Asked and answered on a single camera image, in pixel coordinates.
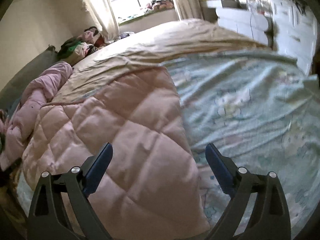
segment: pink blanket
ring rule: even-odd
[[[113,159],[89,201],[113,238],[181,239],[209,229],[165,68],[129,71],[83,102],[42,107],[22,157],[25,178],[34,190],[43,171],[80,166],[106,142]],[[68,200],[65,206],[70,213]]]
[[[72,74],[71,66],[58,62],[30,82],[24,90],[20,104],[4,128],[5,149],[0,155],[0,167],[7,169],[22,157],[33,132],[40,108],[50,102]]]

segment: white dresser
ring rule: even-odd
[[[290,0],[272,0],[274,50],[297,58],[298,67],[309,75],[317,46],[317,20],[309,7],[302,15]]]

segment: silver bolt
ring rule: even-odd
[[[246,173],[247,173],[247,169],[244,168],[244,167],[240,167],[240,168],[238,169],[238,171],[239,171],[240,173],[242,173],[242,174],[246,174]]]
[[[272,171],[272,172],[269,173],[269,176],[272,177],[272,178],[276,178],[277,174]]]
[[[49,176],[49,172],[47,172],[47,171],[44,171],[41,174],[41,177],[43,177],[43,178],[48,177],[48,176]]]
[[[71,169],[72,173],[78,173],[80,171],[80,167],[76,166]]]

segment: pillow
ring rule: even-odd
[[[7,110],[21,96],[27,85],[58,61],[54,46],[25,65],[0,91],[0,109]]]

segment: window sill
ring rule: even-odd
[[[169,11],[169,10],[174,10],[174,8],[171,8],[171,9],[163,9],[163,10],[159,10],[159,11],[151,11],[151,12],[149,12],[149,13],[147,13],[147,14],[140,15],[140,16],[137,16],[137,17],[135,17],[135,18],[132,18],[132,19],[123,21],[123,22],[119,23],[119,26],[126,25],[126,24],[129,24],[129,23],[132,23],[132,22],[141,20],[142,18],[144,18],[144,17],[146,17],[146,16],[148,16],[148,15],[151,15],[151,14],[155,14],[155,13],[163,12],[163,11]]]

